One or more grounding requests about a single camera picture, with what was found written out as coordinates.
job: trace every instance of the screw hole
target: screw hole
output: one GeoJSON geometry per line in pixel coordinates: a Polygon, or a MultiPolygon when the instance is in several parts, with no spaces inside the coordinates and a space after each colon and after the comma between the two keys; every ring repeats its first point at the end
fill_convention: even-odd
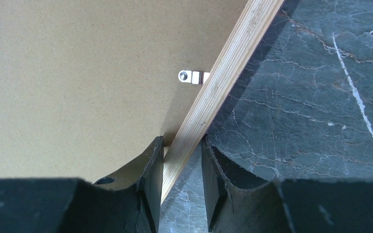
{"type": "Polygon", "coordinates": [[[179,78],[182,79],[183,81],[187,80],[188,78],[188,74],[185,72],[185,71],[182,71],[180,74],[179,74],[179,78]]]}
{"type": "Polygon", "coordinates": [[[95,182],[95,184],[107,184],[114,182],[115,179],[111,177],[104,177],[95,182]]]}

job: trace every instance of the cardboard surface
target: cardboard surface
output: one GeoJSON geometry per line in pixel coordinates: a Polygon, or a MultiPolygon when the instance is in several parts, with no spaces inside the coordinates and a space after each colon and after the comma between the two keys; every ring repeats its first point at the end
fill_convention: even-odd
{"type": "Polygon", "coordinates": [[[95,181],[174,136],[246,1],[0,1],[0,177],[95,181]]]}

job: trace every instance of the metal clip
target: metal clip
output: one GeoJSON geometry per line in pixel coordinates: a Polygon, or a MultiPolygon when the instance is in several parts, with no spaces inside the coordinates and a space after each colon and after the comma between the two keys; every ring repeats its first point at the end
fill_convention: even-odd
{"type": "Polygon", "coordinates": [[[204,84],[208,77],[209,72],[181,70],[178,73],[178,79],[183,83],[204,84]]]}

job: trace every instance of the plywood strip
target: plywood strip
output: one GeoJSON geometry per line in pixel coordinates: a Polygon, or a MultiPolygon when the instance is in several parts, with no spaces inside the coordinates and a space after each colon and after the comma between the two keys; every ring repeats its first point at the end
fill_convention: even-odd
{"type": "Polygon", "coordinates": [[[249,0],[164,158],[161,203],[210,126],[284,0],[249,0]]]}

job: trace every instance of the dark gray stone floor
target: dark gray stone floor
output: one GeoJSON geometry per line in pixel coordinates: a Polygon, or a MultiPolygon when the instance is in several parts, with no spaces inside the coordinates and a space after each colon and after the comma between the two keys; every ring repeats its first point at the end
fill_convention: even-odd
{"type": "MultiPolygon", "coordinates": [[[[208,130],[252,173],[373,178],[373,0],[288,0],[208,130]]],[[[160,232],[206,232],[199,155],[160,232]]]]}

